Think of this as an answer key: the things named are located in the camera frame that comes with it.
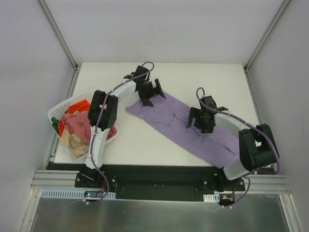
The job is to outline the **lavender purple t-shirt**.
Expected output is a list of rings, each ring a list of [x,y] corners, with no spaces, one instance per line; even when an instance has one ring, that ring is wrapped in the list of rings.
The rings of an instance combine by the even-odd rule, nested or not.
[[[190,154],[218,168],[230,165],[239,159],[239,140],[226,129],[215,126],[213,133],[186,128],[190,107],[175,97],[156,96],[153,106],[144,106],[140,101],[126,108],[126,112],[142,119],[156,131]]]

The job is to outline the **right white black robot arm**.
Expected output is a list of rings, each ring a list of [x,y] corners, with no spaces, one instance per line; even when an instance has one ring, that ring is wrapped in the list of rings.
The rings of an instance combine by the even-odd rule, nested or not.
[[[207,185],[214,191],[227,191],[242,177],[260,168],[279,163],[279,154],[268,124],[253,125],[232,114],[225,107],[217,107],[212,96],[198,98],[200,108],[190,107],[186,127],[196,127],[202,133],[213,133],[219,126],[239,140],[239,158],[220,168]]]

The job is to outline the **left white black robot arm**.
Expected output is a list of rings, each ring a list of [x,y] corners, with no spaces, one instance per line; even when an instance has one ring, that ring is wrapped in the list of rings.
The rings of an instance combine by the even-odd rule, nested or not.
[[[138,93],[142,106],[153,107],[151,98],[159,95],[165,98],[160,82],[155,79],[155,86],[150,80],[155,65],[147,61],[139,65],[134,72],[126,75],[123,81],[108,92],[96,90],[88,111],[91,126],[91,138],[84,167],[81,168],[80,179],[91,188],[97,188],[107,179],[100,167],[103,165],[103,153],[107,144],[108,133],[117,120],[118,103],[125,97]]]

